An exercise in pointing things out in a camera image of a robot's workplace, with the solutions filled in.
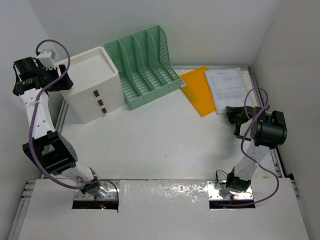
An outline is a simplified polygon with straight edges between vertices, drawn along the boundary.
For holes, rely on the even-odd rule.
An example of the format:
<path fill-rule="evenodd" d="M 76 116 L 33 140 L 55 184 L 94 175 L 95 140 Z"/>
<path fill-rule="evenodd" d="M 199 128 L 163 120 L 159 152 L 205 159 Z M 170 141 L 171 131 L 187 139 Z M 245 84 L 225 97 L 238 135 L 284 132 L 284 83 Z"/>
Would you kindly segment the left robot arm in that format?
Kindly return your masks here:
<path fill-rule="evenodd" d="M 72 145 L 57 131 L 49 111 L 48 92 L 69 90 L 73 82 L 67 66 L 48 65 L 35 57 L 26 57 L 13 63 L 16 76 L 13 94 L 22 100 L 29 123 L 29 139 L 23 152 L 47 177 L 63 176 L 75 184 L 71 189 L 102 200 L 107 196 L 108 185 L 90 168 L 78 163 Z"/>

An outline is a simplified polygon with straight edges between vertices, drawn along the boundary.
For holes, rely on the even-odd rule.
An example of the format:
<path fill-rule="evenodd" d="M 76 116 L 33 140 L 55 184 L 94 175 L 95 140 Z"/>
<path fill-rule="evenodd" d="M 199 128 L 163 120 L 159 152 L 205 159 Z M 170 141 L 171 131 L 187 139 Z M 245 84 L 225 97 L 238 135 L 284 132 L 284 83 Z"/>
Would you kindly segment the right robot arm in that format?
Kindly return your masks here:
<path fill-rule="evenodd" d="M 285 115 L 274 110 L 269 113 L 261 107 L 226 107 L 234 135 L 241 142 L 250 141 L 242 160 L 235 165 L 226 177 L 226 188 L 234 192 L 246 192 L 256 169 L 265 156 L 282 145 L 288 135 Z"/>

